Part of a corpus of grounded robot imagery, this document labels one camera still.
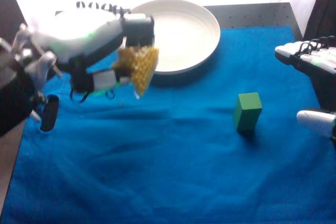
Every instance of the block top face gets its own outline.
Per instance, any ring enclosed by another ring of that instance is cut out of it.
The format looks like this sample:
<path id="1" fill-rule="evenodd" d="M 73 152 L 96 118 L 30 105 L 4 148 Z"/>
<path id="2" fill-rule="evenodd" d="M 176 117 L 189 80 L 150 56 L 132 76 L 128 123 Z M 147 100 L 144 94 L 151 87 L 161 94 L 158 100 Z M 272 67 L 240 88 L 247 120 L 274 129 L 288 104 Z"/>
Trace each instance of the block top face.
<path id="1" fill-rule="evenodd" d="M 239 94 L 240 104 L 243 110 L 262 109 L 258 93 Z"/>

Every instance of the yellow object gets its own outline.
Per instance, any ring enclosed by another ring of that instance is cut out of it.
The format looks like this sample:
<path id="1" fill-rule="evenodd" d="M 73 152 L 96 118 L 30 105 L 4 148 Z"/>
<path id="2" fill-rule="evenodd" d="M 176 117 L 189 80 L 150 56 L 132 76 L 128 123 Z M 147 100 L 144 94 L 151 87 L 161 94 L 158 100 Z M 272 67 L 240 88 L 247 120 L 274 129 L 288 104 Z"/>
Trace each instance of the yellow object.
<path id="1" fill-rule="evenodd" d="M 131 80 L 138 95 L 149 86 L 159 61 L 159 50 L 154 47 L 127 47 L 118 49 L 119 60 L 113 66 L 131 71 Z"/>

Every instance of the white plate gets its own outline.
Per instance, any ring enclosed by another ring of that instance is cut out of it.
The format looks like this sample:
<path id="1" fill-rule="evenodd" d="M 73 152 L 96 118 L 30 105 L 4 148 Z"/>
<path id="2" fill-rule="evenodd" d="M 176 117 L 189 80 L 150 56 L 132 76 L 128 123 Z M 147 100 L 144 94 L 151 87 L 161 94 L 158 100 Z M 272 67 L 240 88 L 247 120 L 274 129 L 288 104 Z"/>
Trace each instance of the white plate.
<path id="1" fill-rule="evenodd" d="M 131 13 L 154 17 L 155 46 L 160 49 L 155 73 L 182 73 L 204 62 L 216 49 L 221 31 L 207 9 L 182 0 L 155 0 Z"/>

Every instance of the blue cloth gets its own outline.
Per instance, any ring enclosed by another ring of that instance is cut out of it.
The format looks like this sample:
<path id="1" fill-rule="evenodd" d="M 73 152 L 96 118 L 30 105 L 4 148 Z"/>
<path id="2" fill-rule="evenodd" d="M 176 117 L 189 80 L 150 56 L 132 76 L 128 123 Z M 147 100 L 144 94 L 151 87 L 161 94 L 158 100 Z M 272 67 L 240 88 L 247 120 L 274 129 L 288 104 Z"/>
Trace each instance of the blue cloth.
<path id="1" fill-rule="evenodd" d="M 58 121 L 49 133 L 27 121 L 2 223 L 336 220 L 335 150 L 296 120 L 318 107 L 313 88 L 274 56 L 293 41 L 289 27 L 224 29 L 201 72 L 156 80 L 139 100 L 126 87 L 76 104 L 55 78 Z M 264 108 L 243 136 L 233 111 L 247 92 Z"/>

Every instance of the wooden block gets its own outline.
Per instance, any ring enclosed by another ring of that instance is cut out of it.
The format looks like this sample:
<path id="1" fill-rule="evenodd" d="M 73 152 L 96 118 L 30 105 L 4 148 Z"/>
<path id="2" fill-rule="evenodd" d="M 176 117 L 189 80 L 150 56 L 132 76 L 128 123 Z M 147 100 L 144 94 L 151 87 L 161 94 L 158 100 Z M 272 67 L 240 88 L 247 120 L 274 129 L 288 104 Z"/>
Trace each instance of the wooden block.
<path id="1" fill-rule="evenodd" d="M 236 130 L 239 132 L 254 130 L 262 107 L 258 93 L 239 94 L 234 112 Z"/>

